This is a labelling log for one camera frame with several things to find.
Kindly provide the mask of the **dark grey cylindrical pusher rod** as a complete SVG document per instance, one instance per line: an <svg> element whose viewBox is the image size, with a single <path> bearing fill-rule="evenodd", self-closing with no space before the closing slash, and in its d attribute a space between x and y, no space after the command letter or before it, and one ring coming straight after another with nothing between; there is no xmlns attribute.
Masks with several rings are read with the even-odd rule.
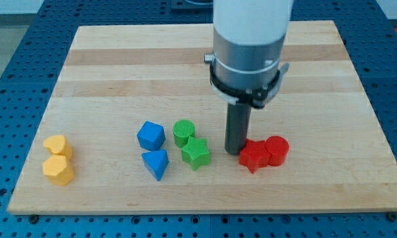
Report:
<svg viewBox="0 0 397 238"><path fill-rule="evenodd" d="M246 144L251 107L245 104L227 106L225 151L238 155Z"/></svg>

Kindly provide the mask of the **black clamp ring mount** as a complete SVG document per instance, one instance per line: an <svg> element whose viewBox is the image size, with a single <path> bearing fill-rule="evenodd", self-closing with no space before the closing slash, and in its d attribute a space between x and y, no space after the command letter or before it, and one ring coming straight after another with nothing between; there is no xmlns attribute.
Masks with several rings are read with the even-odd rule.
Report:
<svg viewBox="0 0 397 238"><path fill-rule="evenodd" d="M262 109L279 92L283 76L288 72L289 64L283 64L275 77L257 89L234 89L222 83L214 74L213 63L209 64L210 84L215 94L231 105L245 104Z"/></svg>

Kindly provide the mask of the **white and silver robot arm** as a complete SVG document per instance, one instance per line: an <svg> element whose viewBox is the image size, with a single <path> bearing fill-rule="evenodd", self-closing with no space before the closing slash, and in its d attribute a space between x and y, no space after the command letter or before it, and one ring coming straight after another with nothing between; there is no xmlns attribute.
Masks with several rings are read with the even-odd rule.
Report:
<svg viewBox="0 0 397 238"><path fill-rule="evenodd" d="M250 112L280 90L289 69L281 65L293 0L214 0L213 50L206 54L215 94L227 102L225 151L246 144Z"/></svg>

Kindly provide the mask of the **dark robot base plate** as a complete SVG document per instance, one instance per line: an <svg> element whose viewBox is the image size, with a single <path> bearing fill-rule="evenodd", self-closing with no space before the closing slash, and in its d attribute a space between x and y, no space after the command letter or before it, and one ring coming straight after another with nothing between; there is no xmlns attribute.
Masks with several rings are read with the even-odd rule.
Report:
<svg viewBox="0 0 397 238"><path fill-rule="evenodd" d="M212 10L213 0L170 0L172 11L200 11Z"/></svg>

